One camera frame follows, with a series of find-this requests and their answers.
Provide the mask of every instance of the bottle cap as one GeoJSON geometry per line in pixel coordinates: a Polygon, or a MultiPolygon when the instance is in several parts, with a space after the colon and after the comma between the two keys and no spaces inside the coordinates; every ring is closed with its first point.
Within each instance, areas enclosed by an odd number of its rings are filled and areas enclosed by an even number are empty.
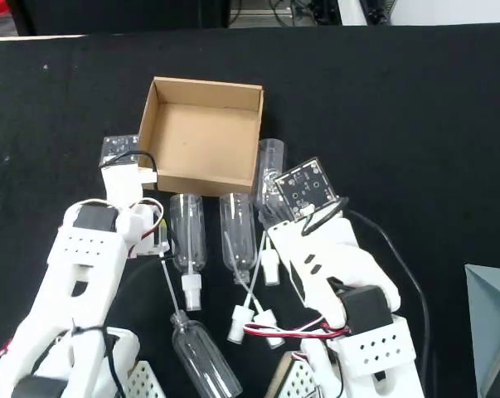
{"type": "Polygon", "coordinates": [[[187,303],[187,311],[201,310],[201,302],[200,302],[201,275],[200,274],[182,275],[182,289],[185,292],[185,302],[187,303]]]}
{"type": "Polygon", "coordinates": [[[233,314],[231,315],[231,329],[227,336],[227,340],[234,342],[235,344],[241,344],[244,338],[244,325],[251,322],[255,312],[252,309],[243,307],[241,305],[236,305],[233,308],[233,314]]]}
{"type": "Polygon", "coordinates": [[[266,286],[279,284],[279,256],[274,249],[263,250],[261,255],[261,265],[265,272],[266,286]]]}
{"type": "MultiPolygon", "coordinates": [[[[274,312],[271,310],[271,308],[267,309],[262,313],[258,313],[257,315],[255,315],[253,320],[255,323],[264,326],[277,326],[277,320],[275,319],[274,312]]],[[[284,344],[284,339],[282,337],[267,337],[266,341],[268,342],[268,345],[271,349],[277,348],[284,344]]]]}

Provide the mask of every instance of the white 3d-printed part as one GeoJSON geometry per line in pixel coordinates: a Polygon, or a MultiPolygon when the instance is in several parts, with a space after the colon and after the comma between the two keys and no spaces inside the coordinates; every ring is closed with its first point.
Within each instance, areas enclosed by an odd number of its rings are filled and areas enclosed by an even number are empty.
{"type": "Polygon", "coordinates": [[[277,398],[309,398],[318,396],[313,371],[306,363],[294,361],[277,398]]]}
{"type": "Polygon", "coordinates": [[[139,361],[128,378],[127,398],[165,398],[152,367],[147,361],[139,361]]]}

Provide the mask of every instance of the perforated plate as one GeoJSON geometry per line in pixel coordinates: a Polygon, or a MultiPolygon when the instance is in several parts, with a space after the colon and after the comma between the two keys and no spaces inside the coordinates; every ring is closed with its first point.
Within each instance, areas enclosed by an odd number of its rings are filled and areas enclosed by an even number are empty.
{"type": "Polygon", "coordinates": [[[313,371],[306,363],[294,361],[278,398],[310,398],[318,396],[313,371]]]}
{"type": "Polygon", "coordinates": [[[152,367],[147,361],[139,361],[128,378],[127,398],[165,398],[152,367]]]}
{"type": "Polygon", "coordinates": [[[344,370],[354,377],[372,375],[415,360],[408,323],[397,316],[391,325],[339,339],[337,345],[344,370]]]}

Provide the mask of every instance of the bottle neck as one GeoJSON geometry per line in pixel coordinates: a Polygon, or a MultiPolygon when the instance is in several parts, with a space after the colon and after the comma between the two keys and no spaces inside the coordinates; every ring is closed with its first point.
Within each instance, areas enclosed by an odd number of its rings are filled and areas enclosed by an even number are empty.
{"type": "Polygon", "coordinates": [[[170,321],[172,322],[172,325],[174,325],[174,328],[183,328],[185,324],[189,322],[189,317],[185,311],[180,309],[170,317],[170,321]]]}

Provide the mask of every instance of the black fabric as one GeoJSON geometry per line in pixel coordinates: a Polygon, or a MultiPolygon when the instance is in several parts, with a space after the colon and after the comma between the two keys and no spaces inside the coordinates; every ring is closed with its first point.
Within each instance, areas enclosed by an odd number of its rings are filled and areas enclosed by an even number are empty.
{"type": "MultiPolygon", "coordinates": [[[[105,135],[136,133],[152,76],[265,87],[261,136],[289,166],[317,155],[337,194],[393,239],[429,301],[439,397],[475,396],[464,264],[500,267],[500,25],[162,32],[0,42],[0,347],[29,311],[66,208],[103,197],[105,135]]],[[[156,194],[168,207],[168,194],[156,194]]],[[[244,292],[222,264],[215,199],[205,200],[202,320],[240,378],[263,396],[287,349],[226,341],[244,292]]],[[[384,241],[353,223],[400,288],[420,348],[420,303],[384,241]]],[[[138,334],[167,396],[196,396],[171,346],[163,272],[132,260],[108,325],[138,334]]],[[[179,275],[170,266],[175,284],[179,275]]],[[[283,283],[261,303],[291,328],[314,313],[283,283]]],[[[178,288],[180,303],[183,303],[178,288]]]]}
{"type": "Polygon", "coordinates": [[[31,35],[148,32],[226,27],[228,0],[8,0],[16,27],[31,35]]]}

